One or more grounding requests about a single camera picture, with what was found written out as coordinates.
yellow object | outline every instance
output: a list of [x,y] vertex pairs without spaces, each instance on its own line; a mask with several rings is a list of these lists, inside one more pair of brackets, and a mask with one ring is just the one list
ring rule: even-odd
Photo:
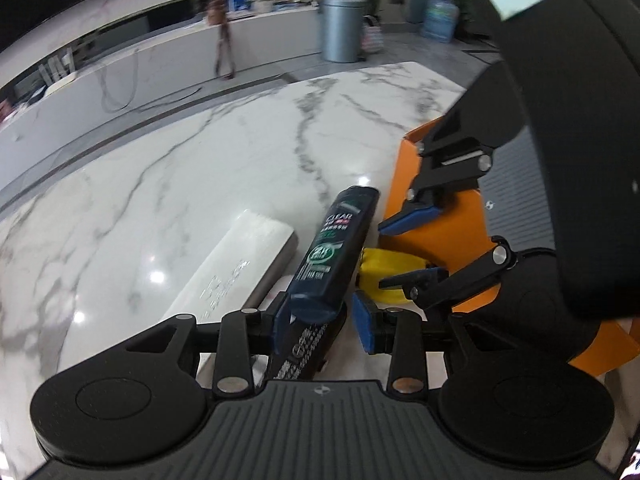
[[382,278],[424,269],[427,260],[412,254],[398,253],[384,249],[364,249],[360,261],[360,281],[358,286],[364,290],[372,300],[380,303],[402,304],[409,303],[401,289],[382,290],[378,282]]

orange box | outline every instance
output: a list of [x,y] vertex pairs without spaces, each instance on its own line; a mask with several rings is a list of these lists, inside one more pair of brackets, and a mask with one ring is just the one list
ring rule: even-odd
[[[407,189],[420,170],[420,156],[415,143],[429,133],[438,120],[418,126],[404,136],[398,151],[385,218],[398,213]],[[480,193],[477,190],[457,192],[443,213],[434,221],[398,236],[381,236],[378,245],[383,249],[401,251],[426,258],[430,262],[456,272],[494,247],[484,227]],[[496,285],[461,303],[454,310],[471,312],[491,303],[500,286]],[[591,345],[571,364],[580,370],[599,376],[618,368],[640,354],[640,324],[635,332],[638,340],[627,334],[614,321],[601,323]]]

blue water bottle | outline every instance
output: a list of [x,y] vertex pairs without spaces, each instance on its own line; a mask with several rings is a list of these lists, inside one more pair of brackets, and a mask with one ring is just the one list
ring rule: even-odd
[[420,33],[425,38],[449,43],[459,15],[460,10],[451,0],[429,0]]

bag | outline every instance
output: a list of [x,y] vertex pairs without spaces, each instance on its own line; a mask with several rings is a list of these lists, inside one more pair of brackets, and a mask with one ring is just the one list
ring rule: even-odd
[[380,22],[373,16],[365,16],[362,25],[362,50],[365,54],[375,54],[384,47]]

cable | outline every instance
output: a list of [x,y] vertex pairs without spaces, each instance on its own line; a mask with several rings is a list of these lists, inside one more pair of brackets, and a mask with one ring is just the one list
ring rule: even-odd
[[[133,99],[136,96],[136,92],[138,91],[138,69],[140,68],[140,60],[138,59],[138,52],[139,52],[138,48],[136,48],[133,51],[133,61],[136,66],[133,72],[133,89],[131,91],[131,97],[129,98],[127,103],[124,105],[119,103],[109,92],[109,89],[107,88],[107,81],[106,81],[107,66],[103,62],[98,61],[98,65],[100,65],[100,68],[96,71],[96,75],[98,77],[98,82],[100,83],[100,89],[102,90],[102,102],[101,102],[102,110],[105,111],[106,113],[114,114],[114,113],[120,112],[133,102]],[[111,105],[115,106],[115,108],[108,108],[107,101],[110,102]]]
[[179,103],[180,101],[184,101],[185,99],[188,99],[189,97],[191,97],[192,95],[196,95],[200,90],[202,90],[202,86],[197,87],[193,92],[191,92],[190,94],[185,95],[184,97],[180,97],[178,99],[174,99],[173,101],[166,101],[164,103],[157,103],[154,105],[147,105],[147,106],[143,106],[140,108],[136,108],[134,111],[135,112],[146,112],[147,110],[151,110],[152,108],[158,108],[161,106],[167,106],[167,105],[173,105],[175,103]]

